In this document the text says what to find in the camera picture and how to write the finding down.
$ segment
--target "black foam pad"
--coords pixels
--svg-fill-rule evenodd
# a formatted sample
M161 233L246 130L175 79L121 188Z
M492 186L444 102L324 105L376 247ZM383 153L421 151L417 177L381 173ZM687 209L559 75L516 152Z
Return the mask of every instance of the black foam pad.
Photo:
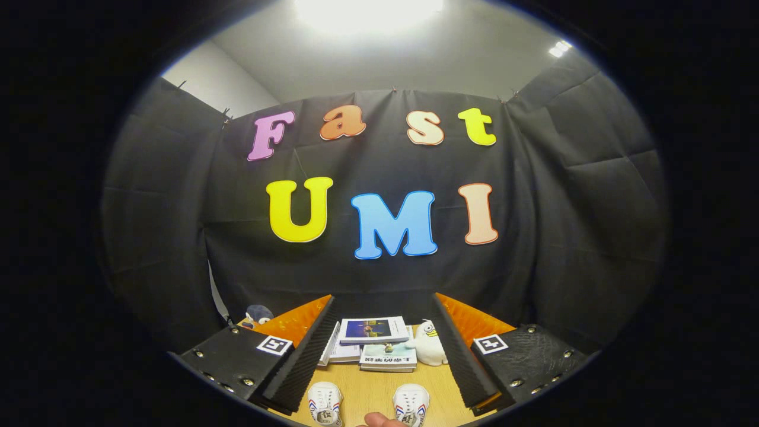
M432 295L432 299L434 308L433 318L430 320L435 324L440 343L446 352L453 379L461 392L464 405L476 406L498 393L498 387L488 378L487 373L467 348L445 306L437 296Z
M264 385L261 404L283 413L298 410L324 347L332 336L332 329L340 320L332 307L334 300L332 297L327 301L298 348L274 374L271 382Z

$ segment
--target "book cover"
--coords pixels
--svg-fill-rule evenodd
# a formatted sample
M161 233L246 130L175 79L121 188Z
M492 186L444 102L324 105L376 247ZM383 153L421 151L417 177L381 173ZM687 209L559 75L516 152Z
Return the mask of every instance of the book cover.
M416 349L406 343L366 344L361 352L361 368L415 368L417 365Z
M342 319L340 344L398 343L409 338L403 317Z

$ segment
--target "foam letter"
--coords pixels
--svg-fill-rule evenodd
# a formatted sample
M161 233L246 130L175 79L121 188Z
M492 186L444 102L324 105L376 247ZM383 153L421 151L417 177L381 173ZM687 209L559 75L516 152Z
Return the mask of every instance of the foam letter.
M493 191L488 184L467 184L458 189L458 193L467 201L469 213L469 233L464 241L470 245L484 245L495 242L498 232L493 229L490 219L490 204L487 195Z
M293 224L290 216L290 195L297 186L295 181L274 181L266 186L269 223L274 234L285 242L305 243L317 239L327 227L327 189L332 187L332 179L319 176L303 184L311 190L311 219L304 226Z
M340 137L352 137L367 128L367 124L361 121L361 108L359 106L339 106L326 113L324 121L326 123L319 131L319 136L326 141Z
M360 247L355 255L358 259L375 259L382 256L376 236L382 241L391 256L401 248L403 236L408 233L408 242L403 253L410 256L430 255L437 251L432 241L430 206L435 195L429 191L412 191L403 200L397 217L393 217L385 201L374 194L358 195L351 199L351 205L358 210Z
M295 113L292 111L284 112L282 114L270 115L269 117L262 117L255 121L256 124L256 136L253 139L253 150L247 155L247 161L266 159L274 154L274 150L269 147L269 140L274 141L274 144L279 144L282 140L282 136L285 134L285 125L277 123L272 127L275 122L284 122L288 125L295 121Z
M470 108L458 114L460 119L464 119L467 125L467 135L475 144L493 145L496 143L496 136L485 132L485 123L493 123L489 115L484 115L478 108Z
M445 137L442 129L435 126L440 124L440 117L434 112L412 111L406 116L406 123L411 128L406 134L414 144L437 145Z

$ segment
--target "small figurine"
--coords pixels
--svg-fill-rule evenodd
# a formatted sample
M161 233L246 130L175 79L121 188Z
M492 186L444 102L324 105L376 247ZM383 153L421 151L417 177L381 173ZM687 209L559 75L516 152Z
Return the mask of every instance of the small figurine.
M247 307L245 310L245 317L252 324L256 322L258 324L265 324L267 321L272 320L274 314L268 308L260 304L253 304Z
M442 349L440 338L437 336L437 329L431 321L423 319L424 323L417 327L417 336L413 340L406 342L406 347L417 349L417 359L430 366L440 366L443 363L448 364L446 352Z

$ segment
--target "hand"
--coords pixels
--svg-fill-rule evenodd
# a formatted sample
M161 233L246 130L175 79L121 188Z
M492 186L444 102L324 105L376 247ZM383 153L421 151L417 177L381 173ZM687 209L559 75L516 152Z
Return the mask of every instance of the hand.
M364 416L364 422L368 425L359 425L358 427L407 427L397 419L388 419L381 413L372 412Z

